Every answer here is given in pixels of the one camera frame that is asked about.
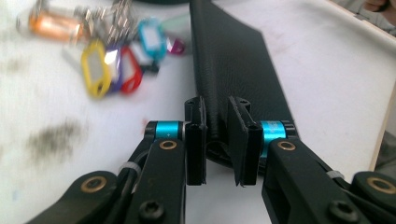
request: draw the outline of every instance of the screw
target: screw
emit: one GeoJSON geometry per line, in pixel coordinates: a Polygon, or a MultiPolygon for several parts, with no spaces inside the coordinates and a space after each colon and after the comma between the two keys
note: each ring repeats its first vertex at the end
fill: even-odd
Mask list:
{"type": "Polygon", "coordinates": [[[358,213],[344,201],[332,201],[329,204],[329,212],[342,223],[357,223],[359,221],[358,213]]]}
{"type": "Polygon", "coordinates": [[[156,201],[146,201],[140,204],[139,217],[144,223],[157,223],[163,220],[165,210],[156,201]]]}

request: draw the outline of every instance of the red key tag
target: red key tag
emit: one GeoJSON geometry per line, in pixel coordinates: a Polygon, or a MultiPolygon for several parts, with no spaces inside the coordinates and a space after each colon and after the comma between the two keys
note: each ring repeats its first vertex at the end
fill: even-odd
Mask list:
{"type": "Polygon", "coordinates": [[[130,94],[135,91],[142,82],[142,70],[128,46],[121,48],[120,65],[123,77],[120,91],[124,94],[130,94]]]}

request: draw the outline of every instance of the white table surface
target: white table surface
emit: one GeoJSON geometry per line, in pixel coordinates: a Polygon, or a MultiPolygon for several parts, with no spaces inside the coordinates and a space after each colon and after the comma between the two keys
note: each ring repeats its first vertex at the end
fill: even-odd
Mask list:
{"type": "MultiPolygon", "coordinates": [[[[116,173],[147,120],[183,119],[183,103],[195,95],[187,55],[166,57],[160,74],[145,77],[134,95],[93,100],[78,68],[64,60],[62,44],[16,33],[16,15],[33,2],[0,0],[0,223],[29,220],[81,175],[116,173]],[[65,130],[72,130],[70,138],[57,150],[35,148],[50,144],[45,131],[65,130]]],[[[135,4],[139,15],[161,20],[188,13],[187,5],[135,4]]],[[[396,41],[327,1],[216,4],[262,31],[302,140],[346,180],[372,169],[394,97],[396,41]]],[[[207,185],[187,187],[186,223],[270,222],[262,180],[237,188],[230,169],[212,162],[207,167],[207,185]]]]}

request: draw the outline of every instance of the blue key tag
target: blue key tag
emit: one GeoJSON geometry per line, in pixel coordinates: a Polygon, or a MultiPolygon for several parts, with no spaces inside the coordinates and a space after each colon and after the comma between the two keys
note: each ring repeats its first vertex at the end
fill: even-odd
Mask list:
{"type": "Polygon", "coordinates": [[[137,26],[143,50],[154,61],[159,61],[166,54],[166,38],[157,19],[149,18],[139,22],[137,26]]]}

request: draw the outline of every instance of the yellow key tag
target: yellow key tag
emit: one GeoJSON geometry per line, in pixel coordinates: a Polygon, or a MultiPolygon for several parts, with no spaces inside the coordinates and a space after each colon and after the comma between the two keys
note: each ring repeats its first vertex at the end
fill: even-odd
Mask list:
{"type": "Polygon", "coordinates": [[[81,67],[88,93],[96,98],[102,98],[111,84],[111,74],[105,63],[105,46],[99,40],[94,40],[82,51],[81,67]]]}

